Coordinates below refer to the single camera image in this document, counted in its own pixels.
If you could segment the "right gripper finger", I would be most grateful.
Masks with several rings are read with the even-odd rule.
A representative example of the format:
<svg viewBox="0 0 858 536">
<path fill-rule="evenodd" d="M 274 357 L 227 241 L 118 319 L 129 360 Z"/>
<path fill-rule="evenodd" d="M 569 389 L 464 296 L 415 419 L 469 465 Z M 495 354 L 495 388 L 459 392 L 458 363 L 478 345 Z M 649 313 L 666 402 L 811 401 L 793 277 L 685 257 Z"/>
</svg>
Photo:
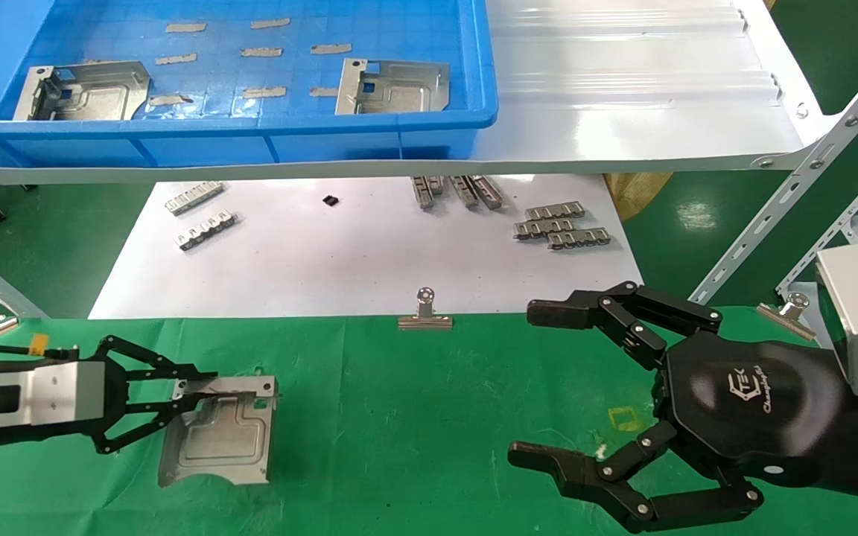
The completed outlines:
<svg viewBox="0 0 858 536">
<path fill-rule="evenodd" d="M 667 343 L 647 323 L 682 336 L 717 334 L 722 314 L 660 290 L 624 281 L 603 291 L 575 290 L 565 301 L 535 299 L 529 325 L 570 330 L 598 329 L 643 369 L 664 367 Z"/>
<path fill-rule="evenodd" d="M 677 428 L 659 421 L 602 461 L 579 451 L 514 441 L 508 462 L 551 476 L 559 495 L 598 505 L 631 534 L 741 521 L 765 502 L 738 469 L 724 465 L 714 468 L 717 488 L 652 498 L 637 492 L 630 479 L 663 456 L 677 437 Z"/>
</svg>

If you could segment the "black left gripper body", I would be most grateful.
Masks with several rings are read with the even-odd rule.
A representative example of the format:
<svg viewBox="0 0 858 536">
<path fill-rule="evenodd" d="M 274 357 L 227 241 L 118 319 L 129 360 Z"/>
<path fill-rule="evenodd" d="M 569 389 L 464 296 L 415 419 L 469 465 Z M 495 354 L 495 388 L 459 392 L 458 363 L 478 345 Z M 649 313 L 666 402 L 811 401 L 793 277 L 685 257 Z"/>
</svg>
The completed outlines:
<svg viewBox="0 0 858 536">
<path fill-rule="evenodd" d="M 124 370 L 101 360 L 0 362 L 0 447 L 103 435 L 124 414 Z"/>
</svg>

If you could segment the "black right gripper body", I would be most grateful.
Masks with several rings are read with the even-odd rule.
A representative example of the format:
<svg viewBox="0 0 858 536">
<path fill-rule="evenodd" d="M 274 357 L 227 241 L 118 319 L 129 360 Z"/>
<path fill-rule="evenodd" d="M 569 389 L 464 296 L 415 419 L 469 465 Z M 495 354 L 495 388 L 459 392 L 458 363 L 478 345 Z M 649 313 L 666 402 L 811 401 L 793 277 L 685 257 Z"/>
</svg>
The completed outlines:
<svg viewBox="0 0 858 536">
<path fill-rule="evenodd" d="M 827 351 L 702 331 L 667 351 L 658 386 L 658 417 L 677 431 L 670 448 L 695 472 L 736 470 L 788 488 L 823 484 L 825 445 L 848 402 Z"/>
</svg>

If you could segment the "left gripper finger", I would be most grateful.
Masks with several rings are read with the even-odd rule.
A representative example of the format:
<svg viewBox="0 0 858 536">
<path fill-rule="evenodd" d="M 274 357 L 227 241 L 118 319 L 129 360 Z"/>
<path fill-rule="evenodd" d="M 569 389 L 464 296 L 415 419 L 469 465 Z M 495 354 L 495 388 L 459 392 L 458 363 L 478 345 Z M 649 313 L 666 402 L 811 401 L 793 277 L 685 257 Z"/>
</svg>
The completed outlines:
<svg viewBox="0 0 858 536">
<path fill-rule="evenodd" d="M 93 430 L 93 445 L 101 455 L 115 453 L 124 447 L 129 447 L 133 442 L 143 440 L 143 438 L 163 430 L 174 418 L 197 409 L 197 405 L 202 401 L 245 394 L 245 392 L 192 392 L 179 399 L 169 401 L 131 403 L 128 392 L 119 392 L 106 400 L 105 417 L 95 425 Z M 147 423 L 140 424 L 133 430 L 128 430 L 112 438 L 107 436 L 108 430 L 123 417 L 144 413 L 153 414 Z"/>
<path fill-rule="evenodd" d="M 123 369 L 117 362 L 110 359 L 110 354 L 129 357 L 131 360 L 145 364 L 145 370 L 128 371 Z M 165 357 L 152 349 L 140 346 L 119 338 L 119 336 L 106 336 L 98 344 L 98 359 L 109 363 L 114 369 L 122 370 L 123 379 L 126 381 L 144 380 L 207 380 L 217 377 L 217 372 L 199 370 L 191 363 L 175 363 L 169 357 Z"/>
</svg>

